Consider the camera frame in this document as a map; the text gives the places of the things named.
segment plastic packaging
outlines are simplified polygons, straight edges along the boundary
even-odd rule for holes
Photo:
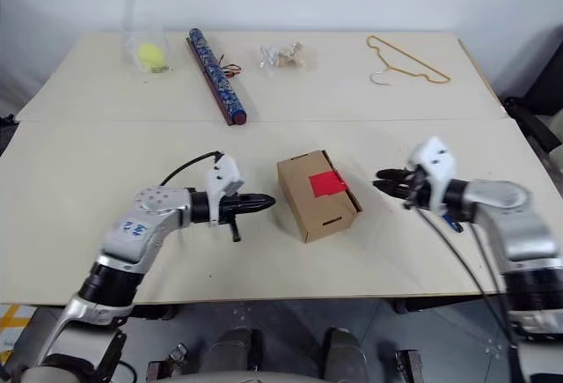
[[[299,41],[289,46],[260,46],[262,61],[260,67],[268,72],[280,68],[299,68],[305,65],[304,46]]]
[[[157,29],[124,32],[123,54],[134,72],[164,73],[172,68],[168,41]]]

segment gray floor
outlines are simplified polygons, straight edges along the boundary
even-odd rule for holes
[[[30,330],[18,343],[9,363],[30,364],[40,341],[55,323],[58,310],[41,308]],[[330,327],[348,328],[362,342],[373,382],[401,381],[385,372],[380,357],[395,349],[417,349],[426,382],[508,382],[504,342],[481,301],[440,307],[419,313],[395,314],[379,299],[318,299],[201,303],[182,306],[168,321],[130,319],[124,330],[128,343],[123,359],[145,380],[147,363],[164,359],[178,342],[198,358],[222,332],[236,326],[262,330],[264,369],[318,376],[322,343]],[[119,368],[113,383],[127,383]]]

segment yellow ball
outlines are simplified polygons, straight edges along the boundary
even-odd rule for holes
[[[165,52],[156,44],[146,42],[137,49],[137,55],[141,64],[152,72],[163,72],[168,70]]]

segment table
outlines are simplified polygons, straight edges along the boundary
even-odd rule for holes
[[[446,85],[392,72],[375,85],[383,65],[366,46],[369,33],[205,32],[217,56],[225,53],[244,72],[232,86],[249,122],[316,122],[507,117],[451,33],[377,33],[451,76]],[[141,77],[125,67],[119,33],[83,37],[57,72],[18,114],[37,121],[224,122],[186,46],[187,33],[168,33],[173,71]],[[304,44],[309,59],[298,70],[260,69],[260,46]],[[426,72],[383,48],[399,67]]]
[[[563,240],[563,202],[511,119],[230,128],[220,121],[23,122],[0,158],[0,302],[66,303],[135,192],[215,149],[237,159],[245,192],[265,192],[278,203],[240,217],[237,244],[227,226],[171,234],[135,302],[474,294],[442,242],[399,200],[370,185],[376,170],[404,165],[410,150],[432,135],[456,155],[460,179],[513,180],[529,188]],[[277,185],[275,162],[316,149],[328,151],[364,212],[349,230],[305,245]],[[171,185],[202,188],[208,166]],[[470,233],[458,235],[436,220],[491,291]]]

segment wire hanger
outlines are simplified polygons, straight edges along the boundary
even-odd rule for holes
[[[371,39],[375,39],[378,40],[379,42],[382,42],[383,44],[385,44],[388,47],[391,47],[392,49],[394,49],[395,51],[398,51],[401,55],[405,55],[406,57],[408,57],[411,60],[414,60],[415,62],[417,62],[418,64],[421,64],[422,66],[424,66],[427,69],[432,70],[433,72],[437,73],[438,75],[440,75],[441,77],[443,77],[442,81],[438,81],[436,79],[432,79],[428,74],[426,73],[412,73],[409,72],[408,70],[404,70],[404,69],[400,69],[400,68],[396,68],[395,66],[391,65],[389,62],[387,62],[387,60],[385,60],[384,56],[381,54],[381,48],[379,46],[374,45],[370,40]],[[433,68],[432,66],[430,66],[429,64],[424,63],[422,60],[417,59],[416,57],[414,57],[413,55],[409,55],[406,51],[400,49],[399,47],[396,47],[394,45],[392,45],[390,42],[387,42],[375,35],[370,35],[367,39],[366,39],[366,44],[368,45],[369,48],[373,48],[376,51],[377,57],[379,57],[379,59],[383,62],[383,64],[385,65],[385,68],[383,70],[380,70],[378,72],[374,72],[371,75],[369,75],[369,80],[371,80],[371,82],[373,82],[374,84],[377,85],[388,85],[387,83],[384,82],[379,82],[374,78],[374,75],[381,75],[384,74],[390,70],[395,70],[396,72],[400,72],[400,73],[404,73],[405,75],[408,75],[409,77],[424,77],[428,82],[432,83],[432,84],[447,84],[449,81],[451,81],[451,77],[449,77],[448,75],[446,75],[445,73],[440,72],[438,69]]]

